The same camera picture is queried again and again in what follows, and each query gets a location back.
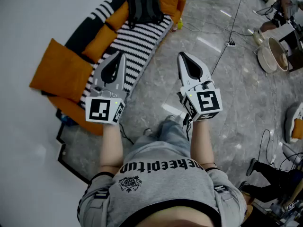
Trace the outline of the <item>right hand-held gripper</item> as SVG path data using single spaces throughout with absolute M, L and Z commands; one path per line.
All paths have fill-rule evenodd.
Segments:
M 202 61 L 187 52 L 180 52 L 178 73 L 183 85 L 181 103 L 194 122 L 214 118 L 223 110 L 220 90 L 215 88 L 210 71 Z

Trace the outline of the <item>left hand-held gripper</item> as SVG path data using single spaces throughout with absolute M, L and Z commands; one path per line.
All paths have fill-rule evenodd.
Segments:
M 90 96 L 85 98 L 88 122 L 116 125 L 125 108 L 126 56 L 116 52 L 101 62 L 94 71 Z

